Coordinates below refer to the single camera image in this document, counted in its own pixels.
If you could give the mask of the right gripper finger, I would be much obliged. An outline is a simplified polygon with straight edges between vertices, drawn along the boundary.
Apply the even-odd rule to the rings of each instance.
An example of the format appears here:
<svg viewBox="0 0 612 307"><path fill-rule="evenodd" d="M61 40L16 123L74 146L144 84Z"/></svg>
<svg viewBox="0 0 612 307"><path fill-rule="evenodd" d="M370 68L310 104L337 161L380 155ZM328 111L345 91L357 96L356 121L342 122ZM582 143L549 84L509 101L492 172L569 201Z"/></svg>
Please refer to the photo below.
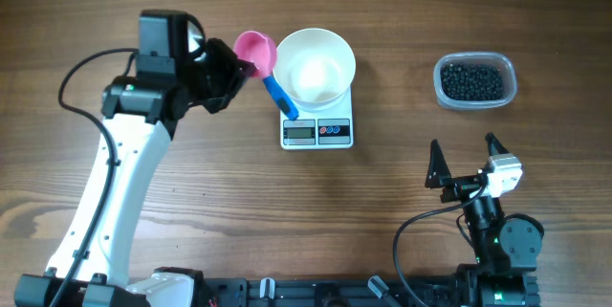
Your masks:
<svg viewBox="0 0 612 307"><path fill-rule="evenodd" d="M444 157L442 148L437 140L430 143L429 165L426 174L425 187L441 188L450 186L451 173Z"/></svg>
<svg viewBox="0 0 612 307"><path fill-rule="evenodd" d="M490 156L509 154L510 151L495 137L493 132L485 136L487 148Z"/></svg>

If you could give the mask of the pink scoop blue handle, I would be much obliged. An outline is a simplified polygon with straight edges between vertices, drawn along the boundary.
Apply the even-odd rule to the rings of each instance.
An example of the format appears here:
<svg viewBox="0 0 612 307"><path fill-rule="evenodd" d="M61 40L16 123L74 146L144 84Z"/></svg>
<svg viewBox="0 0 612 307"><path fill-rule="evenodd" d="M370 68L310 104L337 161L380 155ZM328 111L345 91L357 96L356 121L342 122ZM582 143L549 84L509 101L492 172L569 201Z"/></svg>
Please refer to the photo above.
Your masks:
<svg viewBox="0 0 612 307"><path fill-rule="evenodd" d="M299 116L298 110L273 77L273 69L277 62L275 42L265 33L246 31L238 35L233 50L239 59L255 67L251 77L260 79L278 109L290 121L295 121Z"/></svg>

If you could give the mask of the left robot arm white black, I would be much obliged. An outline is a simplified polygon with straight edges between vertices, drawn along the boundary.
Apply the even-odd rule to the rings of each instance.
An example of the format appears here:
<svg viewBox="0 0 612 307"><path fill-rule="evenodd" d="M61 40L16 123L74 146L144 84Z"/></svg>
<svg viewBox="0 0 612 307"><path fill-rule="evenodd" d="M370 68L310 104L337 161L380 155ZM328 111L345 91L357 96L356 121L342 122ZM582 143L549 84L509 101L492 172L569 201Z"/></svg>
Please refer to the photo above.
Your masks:
<svg viewBox="0 0 612 307"><path fill-rule="evenodd" d="M139 45L103 91L97 156L68 232L41 275L23 274L18 306L212 306L200 271L161 267L132 282L130 253L152 177L179 120L225 109L253 72L184 11L145 10Z"/></svg>

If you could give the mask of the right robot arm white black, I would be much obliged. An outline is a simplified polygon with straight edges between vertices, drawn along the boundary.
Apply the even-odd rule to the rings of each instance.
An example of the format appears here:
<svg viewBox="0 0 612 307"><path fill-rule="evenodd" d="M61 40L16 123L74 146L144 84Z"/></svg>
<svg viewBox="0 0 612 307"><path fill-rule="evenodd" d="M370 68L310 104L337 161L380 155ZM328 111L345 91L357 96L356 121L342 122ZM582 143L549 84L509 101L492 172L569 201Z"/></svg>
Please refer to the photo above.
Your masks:
<svg viewBox="0 0 612 307"><path fill-rule="evenodd" d="M440 188L443 203L459 202L476 263L452 276L451 306L527 307L541 303L536 270L544 228L526 214L504 213L500 197L513 191L523 165L494 134L486 135L489 158L478 173L453 177L440 144L430 144L425 186Z"/></svg>

